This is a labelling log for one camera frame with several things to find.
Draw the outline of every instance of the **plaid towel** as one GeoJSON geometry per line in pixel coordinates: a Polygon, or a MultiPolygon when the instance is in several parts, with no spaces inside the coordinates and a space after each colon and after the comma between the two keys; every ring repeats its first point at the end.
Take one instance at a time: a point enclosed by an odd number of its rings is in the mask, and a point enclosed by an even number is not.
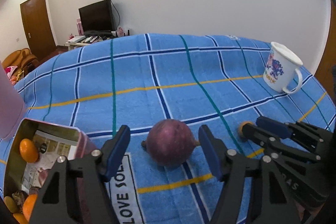
{"type": "MultiPolygon", "coordinates": [[[[277,93],[264,82],[269,48],[234,36],[123,37],[58,55],[15,88],[29,107],[26,117],[78,127],[98,147],[122,124],[131,128],[122,165],[106,184],[121,223],[208,223],[222,183],[209,173],[202,149],[195,148],[181,166],[164,168],[140,143],[166,118],[184,121],[196,138],[199,126],[207,124],[228,148],[249,157],[261,157],[262,150],[239,140],[242,121],[263,115],[333,129],[335,106],[304,67],[296,94],[277,93]]],[[[289,89],[295,86],[293,80],[289,89]]],[[[7,159],[10,145],[0,143],[0,159],[7,159]]],[[[246,179],[239,223],[246,217],[249,190],[246,179]]]]}

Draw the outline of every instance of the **television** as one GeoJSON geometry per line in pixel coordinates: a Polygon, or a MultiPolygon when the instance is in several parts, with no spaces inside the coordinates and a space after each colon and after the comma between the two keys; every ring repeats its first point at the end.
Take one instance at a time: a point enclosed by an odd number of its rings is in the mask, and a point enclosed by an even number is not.
{"type": "Polygon", "coordinates": [[[79,8],[83,31],[115,31],[110,0],[79,8]]]}

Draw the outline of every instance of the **wooden door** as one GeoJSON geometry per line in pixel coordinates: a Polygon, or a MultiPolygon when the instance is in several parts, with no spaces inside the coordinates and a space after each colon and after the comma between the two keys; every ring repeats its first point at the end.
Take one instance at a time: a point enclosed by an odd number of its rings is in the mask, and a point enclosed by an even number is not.
{"type": "Polygon", "coordinates": [[[336,6],[331,3],[331,18],[328,40],[315,77],[322,84],[330,97],[334,100],[335,92],[331,68],[336,65],[336,6]]]}
{"type": "Polygon", "coordinates": [[[41,61],[56,50],[45,0],[27,0],[20,8],[30,51],[41,61]]]}

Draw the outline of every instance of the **white enamel mug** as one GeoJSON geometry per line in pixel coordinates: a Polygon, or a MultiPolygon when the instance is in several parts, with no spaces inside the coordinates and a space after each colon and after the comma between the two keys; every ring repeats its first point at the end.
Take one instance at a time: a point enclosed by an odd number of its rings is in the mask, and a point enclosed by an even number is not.
{"type": "Polygon", "coordinates": [[[302,74],[300,67],[303,65],[301,59],[286,46],[271,42],[272,48],[266,63],[263,78],[269,87],[277,92],[292,94],[302,86],[302,74]],[[297,74],[299,82],[297,87],[290,91],[288,84],[297,74]]]}

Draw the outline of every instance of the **pink cylinder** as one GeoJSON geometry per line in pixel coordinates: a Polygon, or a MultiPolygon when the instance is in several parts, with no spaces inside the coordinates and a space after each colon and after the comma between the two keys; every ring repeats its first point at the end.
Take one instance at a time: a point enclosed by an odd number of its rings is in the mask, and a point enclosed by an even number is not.
{"type": "Polygon", "coordinates": [[[15,134],[26,106],[9,81],[0,62],[0,138],[9,141],[15,134]]]}

